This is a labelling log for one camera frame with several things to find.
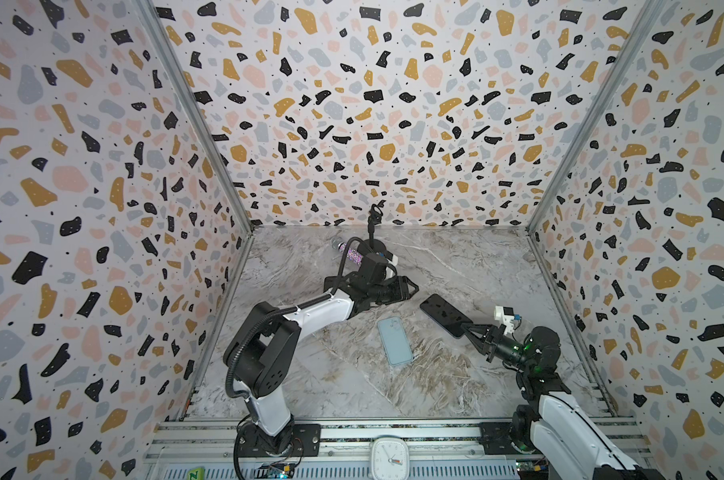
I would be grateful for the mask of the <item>black phone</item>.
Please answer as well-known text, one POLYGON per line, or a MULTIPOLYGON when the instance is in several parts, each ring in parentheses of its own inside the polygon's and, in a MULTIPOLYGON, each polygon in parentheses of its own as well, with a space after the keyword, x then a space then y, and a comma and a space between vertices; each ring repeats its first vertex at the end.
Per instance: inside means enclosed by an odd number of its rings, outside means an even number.
POLYGON ((420 309, 454 338, 461 338, 473 321, 438 294, 430 295, 420 309))

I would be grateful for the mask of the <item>light blue phone case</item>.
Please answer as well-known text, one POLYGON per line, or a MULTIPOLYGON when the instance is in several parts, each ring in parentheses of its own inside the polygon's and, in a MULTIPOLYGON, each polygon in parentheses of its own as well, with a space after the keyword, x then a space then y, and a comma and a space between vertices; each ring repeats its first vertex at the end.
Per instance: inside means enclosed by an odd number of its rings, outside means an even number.
POLYGON ((392 367, 410 364, 414 356, 402 320, 399 317, 383 319, 377 326, 389 364, 392 367))

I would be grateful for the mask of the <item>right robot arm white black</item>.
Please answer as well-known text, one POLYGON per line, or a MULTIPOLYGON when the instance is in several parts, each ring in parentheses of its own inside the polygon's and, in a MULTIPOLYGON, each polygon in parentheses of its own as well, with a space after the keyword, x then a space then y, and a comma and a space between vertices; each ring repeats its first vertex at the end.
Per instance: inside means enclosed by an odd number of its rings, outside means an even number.
POLYGON ((621 450, 580 407, 558 374, 561 342, 554 330, 538 326, 518 342, 495 325, 465 323, 462 329, 487 361, 499 359, 516 374, 526 401, 512 416, 509 439, 516 450, 540 452, 561 479, 663 477, 621 450))

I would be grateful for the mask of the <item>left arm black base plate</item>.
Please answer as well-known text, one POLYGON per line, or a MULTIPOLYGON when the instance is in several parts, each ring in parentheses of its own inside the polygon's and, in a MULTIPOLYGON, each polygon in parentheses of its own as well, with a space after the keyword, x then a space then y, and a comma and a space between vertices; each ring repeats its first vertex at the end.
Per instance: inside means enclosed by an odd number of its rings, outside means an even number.
POLYGON ((236 447, 240 457, 317 457, 322 426, 319 423, 289 423, 274 436, 249 423, 240 428, 236 447))

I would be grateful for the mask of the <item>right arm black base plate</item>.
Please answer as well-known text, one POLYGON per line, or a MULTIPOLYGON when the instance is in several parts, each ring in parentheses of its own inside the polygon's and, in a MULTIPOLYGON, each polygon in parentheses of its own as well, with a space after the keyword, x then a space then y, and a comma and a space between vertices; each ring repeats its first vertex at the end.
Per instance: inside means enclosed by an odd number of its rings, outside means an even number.
POLYGON ((480 422, 479 444, 486 455, 528 455, 536 453, 530 439, 513 420, 480 422))

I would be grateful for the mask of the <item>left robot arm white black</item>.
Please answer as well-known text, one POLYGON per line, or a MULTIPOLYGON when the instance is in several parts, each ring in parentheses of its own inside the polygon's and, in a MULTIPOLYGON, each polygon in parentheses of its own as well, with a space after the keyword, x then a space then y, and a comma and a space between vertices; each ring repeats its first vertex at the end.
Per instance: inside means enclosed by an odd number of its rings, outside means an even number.
POLYGON ((391 259, 378 253, 365 255, 355 271, 346 273, 344 268, 341 264, 337 275, 327 277, 323 293, 313 299, 285 307, 258 303, 223 354, 227 396, 245 401, 250 420, 268 438, 293 428, 282 383, 303 338, 419 292, 391 259))

